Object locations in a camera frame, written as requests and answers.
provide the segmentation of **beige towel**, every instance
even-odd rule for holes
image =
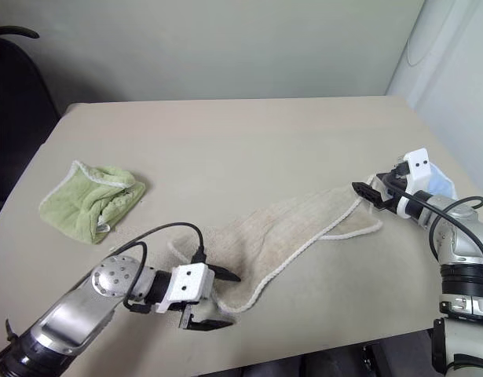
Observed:
[[[380,229],[381,221],[361,201],[348,185],[284,200],[227,226],[204,229],[207,261],[241,278],[240,283],[215,281],[219,308],[227,313],[251,308],[264,286],[318,240],[344,240]],[[169,243],[183,262],[190,261],[196,247],[197,239],[189,233]]]

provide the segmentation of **beige table surface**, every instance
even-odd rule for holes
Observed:
[[[478,193],[396,97],[78,104],[0,213],[0,347],[5,318],[25,330],[111,247],[140,232],[169,221],[222,225],[279,199],[386,171],[422,146],[461,196]],[[41,199],[74,159],[124,167],[148,184],[141,203],[97,246],[38,217]],[[178,313],[142,316],[119,307],[65,375],[187,376],[431,327],[440,275],[426,234],[391,213],[379,217],[377,233],[315,243],[230,328],[183,331]],[[148,240],[157,267],[165,241]]]

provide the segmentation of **green towel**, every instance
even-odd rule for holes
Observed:
[[[141,198],[145,185],[118,167],[74,161],[67,177],[40,203],[42,220],[84,243],[99,243]]]

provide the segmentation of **white wall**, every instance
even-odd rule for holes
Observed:
[[[427,0],[409,60],[421,62],[405,49],[387,93],[408,99],[483,191],[483,0]]]
[[[72,101],[384,94],[423,0],[0,0]]]

